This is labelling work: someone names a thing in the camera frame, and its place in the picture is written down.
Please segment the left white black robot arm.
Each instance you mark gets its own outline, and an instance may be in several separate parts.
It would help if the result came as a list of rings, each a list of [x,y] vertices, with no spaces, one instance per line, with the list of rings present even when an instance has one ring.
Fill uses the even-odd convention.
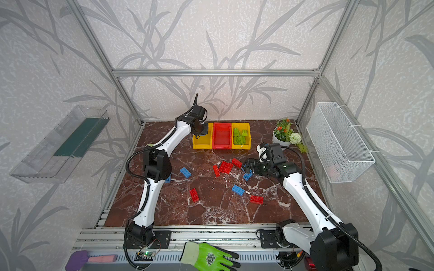
[[[170,156],[178,144],[188,135],[200,137],[208,134],[208,112],[193,105],[186,113],[175,119],[173,128],[156,144],[145,147],[131,155],[125,165],[126,172],[144,182],[144,190],[136,213],[127,220],[125,241],[139,246],[154,242],[154,215],[162,185],[172,174]],[[135,174],[130,169],[134,157],[142,155],[143,172]]]

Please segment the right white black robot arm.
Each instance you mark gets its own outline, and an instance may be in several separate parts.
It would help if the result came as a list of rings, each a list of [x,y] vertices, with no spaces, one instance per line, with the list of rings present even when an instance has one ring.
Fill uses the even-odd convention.
[[[282,248],[295,245],[306,252],[319,271],[344,271],[359,263],[359,250],[374,262],[375,270],[383,270],[379,258],[358,238],[353,224],[345,224],[320,199],[306,179],[305,161],[298,150],[291,149],[300,161],[298,167],[289,162],[278,143],[261,143],[259,157],[248,158],[242,168],[247,173],[276,179],[293,196],[308,219],[311,230],[294,220],[276,225],[275,239]]]

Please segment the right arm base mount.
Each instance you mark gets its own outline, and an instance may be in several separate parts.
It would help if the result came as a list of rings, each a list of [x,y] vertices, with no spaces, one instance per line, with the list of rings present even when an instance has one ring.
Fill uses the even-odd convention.
[[[293,230],[278,231],[277,229],[258,229],[256,230],[256,236],[263,249],[269,248],[280,251],[302,250],[300,246],[294,243],[297,235]]]

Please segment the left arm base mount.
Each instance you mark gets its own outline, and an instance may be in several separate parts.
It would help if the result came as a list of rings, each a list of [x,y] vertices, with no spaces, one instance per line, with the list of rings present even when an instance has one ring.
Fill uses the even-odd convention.
[[[126,249],[168,249],[171,240],[170,230],[153,230],[149,227],[139,227],[134,222],[126,227],[124,234],[124,245]]]

